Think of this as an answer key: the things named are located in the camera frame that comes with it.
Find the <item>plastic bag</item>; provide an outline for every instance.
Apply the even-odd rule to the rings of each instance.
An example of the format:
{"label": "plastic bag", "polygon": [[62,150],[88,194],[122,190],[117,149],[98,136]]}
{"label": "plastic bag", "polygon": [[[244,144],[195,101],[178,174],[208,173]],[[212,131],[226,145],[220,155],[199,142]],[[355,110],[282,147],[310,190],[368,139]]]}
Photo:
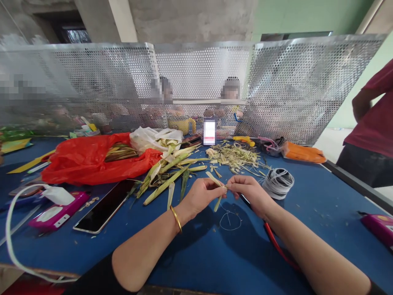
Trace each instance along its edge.
{"label": "plastic bag", "polygon": [[129,132],[80,137],[56,147],[51,164],[41,173],[50,184],[97,185],[135,178],[161,159],[162,152],[147,149],[140,157],[105,163],[108,150],[116,143],[130,144]]}
{"label": "plastic bag", "polygon": [[142,128],[139,127],[134,132],[130,133],[130,140],[132,146],[137,149],[139,155],[144,153],[146,149],[153,148],[162,152],[167,152],[168,148],[163,147],[157,141],[161,138],[173,139],[178,143],[182,142],[183,132],[175,129],[163,129],[160,132],[151,129],[150,127]]}

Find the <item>orange bag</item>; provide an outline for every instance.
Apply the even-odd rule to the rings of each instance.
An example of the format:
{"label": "orange bag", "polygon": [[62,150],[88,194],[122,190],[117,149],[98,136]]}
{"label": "orange bag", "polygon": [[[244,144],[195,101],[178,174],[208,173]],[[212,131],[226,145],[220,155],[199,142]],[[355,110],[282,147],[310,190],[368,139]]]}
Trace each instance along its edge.
{"label": "orange bag", "polygon": [[51,164],[41,173],[49,184],[97,185],[135,178],[147,172],[162,152],[147,149],[140,157],[105,163],[109,149],[116,143],[130,145],[129,132],[113,135],[79,137],[56,147]]}
{"label": "orange bag", "polygon": [[284,158],[298,161],[306,161],[317,164],[326,162],[326,158],[323,156],[323,152],[321,150],[314,147],[303,147],[289,141],[284,143],[282,147],[282,155]]}

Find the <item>spool of wire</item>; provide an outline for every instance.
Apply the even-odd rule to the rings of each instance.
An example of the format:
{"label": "spool of wire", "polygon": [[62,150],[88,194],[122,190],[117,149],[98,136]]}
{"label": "spool of wire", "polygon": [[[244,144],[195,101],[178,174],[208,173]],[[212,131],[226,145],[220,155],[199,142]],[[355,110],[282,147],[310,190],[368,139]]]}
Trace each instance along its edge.
{"label": "spool of wire", "polygon": [[294,177],[286,169],[277,168],[269,171],[262,187],[273,199],[282,200],[294,183]]}

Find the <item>window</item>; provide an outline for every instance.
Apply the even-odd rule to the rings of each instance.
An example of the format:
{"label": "window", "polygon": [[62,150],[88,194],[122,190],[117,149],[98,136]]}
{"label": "window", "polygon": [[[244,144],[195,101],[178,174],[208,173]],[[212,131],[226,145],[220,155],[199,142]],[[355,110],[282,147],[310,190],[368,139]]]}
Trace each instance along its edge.
{"label": "window", "polygon": [[304,33],[285,33],[285,34],[262,34],[261,42],[263,41],[282,41],[296,38],[308,38],[308,37],[324,37],[330,36],[333,32],[304,32]]}
{"label": "window", "polygon": [[77,10],[35,14],[52,28],[59,43],[91,43]]}

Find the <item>bracelet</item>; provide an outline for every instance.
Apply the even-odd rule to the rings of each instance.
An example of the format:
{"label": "bracelet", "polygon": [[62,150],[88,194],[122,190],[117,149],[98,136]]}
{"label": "bracelet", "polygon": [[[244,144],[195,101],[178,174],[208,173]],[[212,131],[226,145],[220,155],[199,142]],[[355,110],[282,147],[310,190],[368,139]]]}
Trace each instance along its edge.
{"label": "bracelet", "polygon": [[173,209],[172,205],[171,205],[171,206],[169,206],[169,208],[172,210],[172,212],[173,212],[173,215],[175,216],[175,219],[176,219],[176,221],[177,221],[177,224],[179,225],[179,228],[180,228],[180,233],[182,234],[182,233],[183,233],[183,231],[181,230],[180,221],[179,221],[179,219],[177,218],[177,214],[176,214],[176,212],[175,212],[175,209]]}

